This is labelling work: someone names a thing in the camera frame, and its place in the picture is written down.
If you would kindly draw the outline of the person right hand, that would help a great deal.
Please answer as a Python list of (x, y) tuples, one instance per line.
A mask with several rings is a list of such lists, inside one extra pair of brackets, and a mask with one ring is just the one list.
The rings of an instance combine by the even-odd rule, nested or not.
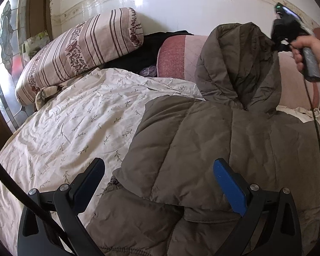
[(291, 49), (295, 63), (297, 64), (297, 69), (302, 73), (304, 69), (303, 58), (300, 53), (300, 49), (308, 47), (312, 49), (313, 54), (316, 57), (317, 63), (320, 69), (320, 40), (315, 36), (299, 36), (295, 41), (291, 43)]

